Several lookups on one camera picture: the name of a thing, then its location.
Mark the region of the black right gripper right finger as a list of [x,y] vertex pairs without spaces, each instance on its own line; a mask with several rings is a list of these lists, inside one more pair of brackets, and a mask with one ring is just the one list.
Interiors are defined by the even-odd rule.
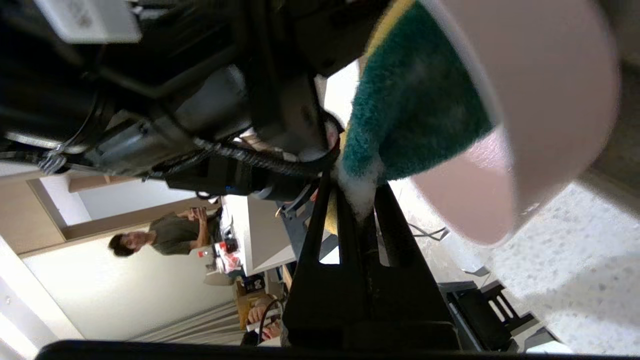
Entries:
[[460,350],[450,310],[388,184],[375,191],[364,246],[370,319],[384,328],[374,344]]

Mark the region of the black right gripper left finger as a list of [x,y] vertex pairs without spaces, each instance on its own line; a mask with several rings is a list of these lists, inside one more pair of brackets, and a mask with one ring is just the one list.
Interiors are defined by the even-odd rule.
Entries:
[[[331,196],[337,207],[339,264],[320,261]],[[282,321],[294,347],[349,349],[357,324],[368,316],[368,294],[354,214],[325,172],[297,262]]]

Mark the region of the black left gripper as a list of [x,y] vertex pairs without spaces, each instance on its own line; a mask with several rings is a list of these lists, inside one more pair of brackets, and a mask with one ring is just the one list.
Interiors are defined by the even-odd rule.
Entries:
[[139,42],[106,45],[123,122],[96,166],[306,166],[327,157],[316,78],[364,51],[386,0],[128,0]]

